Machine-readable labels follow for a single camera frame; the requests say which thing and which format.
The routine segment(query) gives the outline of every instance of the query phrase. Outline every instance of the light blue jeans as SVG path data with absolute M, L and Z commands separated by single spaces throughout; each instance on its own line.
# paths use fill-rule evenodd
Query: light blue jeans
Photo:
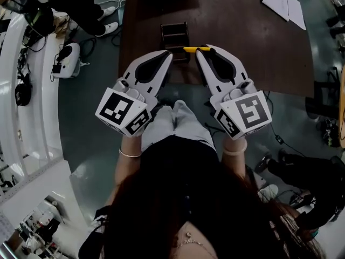
M 200 141 L 216 150 L 210 132 L 199 123 L 193 111 L 182 100 L 176 101 L 174 108 L 163 106 L 157 112 L 154 121 L 142 135 L 142 151 L 171 135 Z

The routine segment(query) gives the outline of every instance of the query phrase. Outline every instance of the floor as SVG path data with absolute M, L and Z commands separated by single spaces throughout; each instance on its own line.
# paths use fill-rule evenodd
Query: floor
M 315 79 L 324 81 L 330 67 L 336 66 L 341 71 L 344 62 L 325 24 L 325 20 L 335 11 L 329 0 L 299 1 L 310 37 Z M 112 16 L 105 22 L 116 19 L 117 16 Z M 81 41 L 89 37 L 79 30 L 75 39 Z M 59 83 L 59 121 L 64 158 L 70 163 L 73 189 L 86 221 L 90 221 L 95 211 L 104 205 L 113 187 L 121 137 L 98 120 L 94 113 L 106 87 L 112 87 L 115 83 L 118 60 L 119 48 L 114 47 L 108 38 L 98 39 L 94 52 L 86 60 L 90 66 L 83 67 L 77 78 L 60 80 Z M 185 100 L 202 124 L 207 122 L 219 126 L 207 108 L 201 106 L 207 101 L 208 95 L 207 89 L 198 85 L 169 84 L 160 93 L 161 97 Z M 271 93 L 270 98 L 274 105 L 272 125 L 285 142 L 306 156 L 330 158 L 341 154 L 340 149 L 330 148 L 322 142 L 316 122 L 306 114 L 303 97 Z M 220 152 L 222 137 L 221 133 L 216 133 L 214 137 Z M 270 126 L 249 135 L 247 140 L 246 164 L 252 168 L 267 151 L 274 156 L 282 147 L 293 152 L 276 142 Z M 268 171 L 264 171 L 262 176 L 267 182 L 278 185 L 280 193 L 290 188 Z M 287 201 L 289 194 L 284 192 L 281 199 Z

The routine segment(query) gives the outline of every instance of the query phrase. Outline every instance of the headphones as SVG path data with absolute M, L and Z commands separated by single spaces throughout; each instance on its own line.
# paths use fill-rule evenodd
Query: headphones
M 18 79 L 22 80 L 22 83 L 16 86 L 16 104 L 17 106 L 26 106 L 30 102 L 32 91 L 32 84 L 30 82 L 30 69 L 25 76 L 20 73 L 18 75 Z

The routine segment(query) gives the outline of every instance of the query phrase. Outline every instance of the white device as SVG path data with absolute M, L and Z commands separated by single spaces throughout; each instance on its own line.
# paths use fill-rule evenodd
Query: white device
M 212 45 L 210 51 L 197 49 L 196 62 L 209 88 L 214 118 L 236 140 L 272 122 L 264 93 L 257 91 L 241 61 Z
M 157 94 L 165 82 L 173 54 L 156 51 L 134 60 L 115 86 L 107 88 L 96 116 L 114 130 L 133 137 L 152 118 Z
M 52 74 L 58 79 L 74 78 L 79 74 L 80 67 L 84 65 L 89 63 L 81 62 L 79 44 L 71 43 L 63 47 L 55 58 Z

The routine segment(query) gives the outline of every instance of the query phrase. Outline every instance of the wooden table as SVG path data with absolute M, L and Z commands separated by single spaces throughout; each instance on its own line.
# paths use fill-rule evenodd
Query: wooden table
M 161 24 L 186 21 L 190 46 L 212 44 L 239 58 L 257 88 L 314 96 L 307 31 L 260 0 L 126 0 L 119 74 L 135 58 L 161 48 Z M 170 82 L 201 84 L 195 60 L 174 65 Z

